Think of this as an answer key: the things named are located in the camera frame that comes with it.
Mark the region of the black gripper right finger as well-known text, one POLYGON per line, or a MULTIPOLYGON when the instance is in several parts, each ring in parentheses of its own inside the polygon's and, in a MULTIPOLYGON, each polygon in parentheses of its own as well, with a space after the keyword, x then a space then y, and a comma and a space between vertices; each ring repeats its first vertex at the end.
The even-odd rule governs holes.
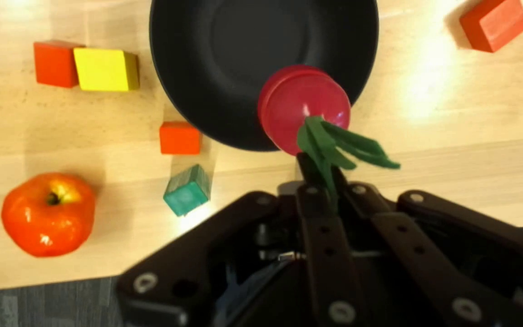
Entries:
POLYGON ((523 327, 523 307, 463 276, 423 229, 383 202, 374 187, 349 184, 342 173, 334 182, 374 225, 445 327, 523 327))

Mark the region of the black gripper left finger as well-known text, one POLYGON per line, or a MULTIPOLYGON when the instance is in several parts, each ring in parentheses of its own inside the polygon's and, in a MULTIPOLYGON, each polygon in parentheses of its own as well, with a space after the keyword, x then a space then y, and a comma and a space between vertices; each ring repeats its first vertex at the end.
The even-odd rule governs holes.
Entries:
POLYGON ((318 167, 296 156, 304 184, 296 191, 313 313, 320 327, 360 327, 362 298, 340 216, 318 167))

